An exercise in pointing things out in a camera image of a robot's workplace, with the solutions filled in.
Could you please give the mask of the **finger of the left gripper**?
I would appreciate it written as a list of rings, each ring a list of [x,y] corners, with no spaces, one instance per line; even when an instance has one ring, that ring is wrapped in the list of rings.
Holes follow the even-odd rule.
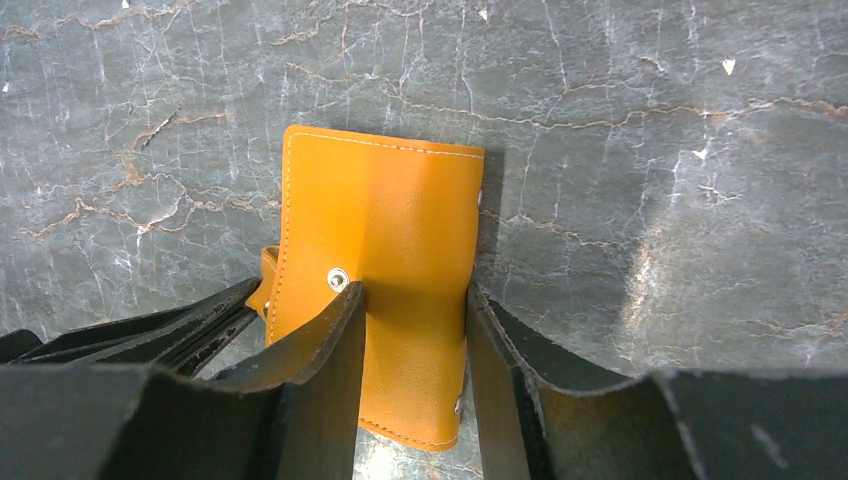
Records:
[[[44,342],[29,329],[1,337],[1,364],[148,364],[193,378],[256,313],[246,300],[260,280],[248,278],[195,303],[82,327]]]

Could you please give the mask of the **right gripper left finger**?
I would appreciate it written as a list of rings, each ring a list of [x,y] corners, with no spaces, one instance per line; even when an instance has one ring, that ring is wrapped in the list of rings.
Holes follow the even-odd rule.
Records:
[[[158,364],[1,364],[5,479],[348,479],[365,294],[210,379]]]

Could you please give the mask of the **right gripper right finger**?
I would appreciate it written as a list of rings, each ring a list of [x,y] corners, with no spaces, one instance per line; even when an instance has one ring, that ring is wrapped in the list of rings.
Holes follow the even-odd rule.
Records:
[[[841,370],[628,377],[533,330],[480,286],[467,338],[488,479],[843,479]]]

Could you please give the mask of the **orange card holder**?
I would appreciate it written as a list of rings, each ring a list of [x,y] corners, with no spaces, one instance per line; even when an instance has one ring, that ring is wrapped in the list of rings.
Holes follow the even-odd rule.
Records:
[[[281,170],[280,239],[262,250],[261,282],[247,302],[266,343],[361,283],[359,425],[425,451],[452,448],[483,150],[292,125]]]

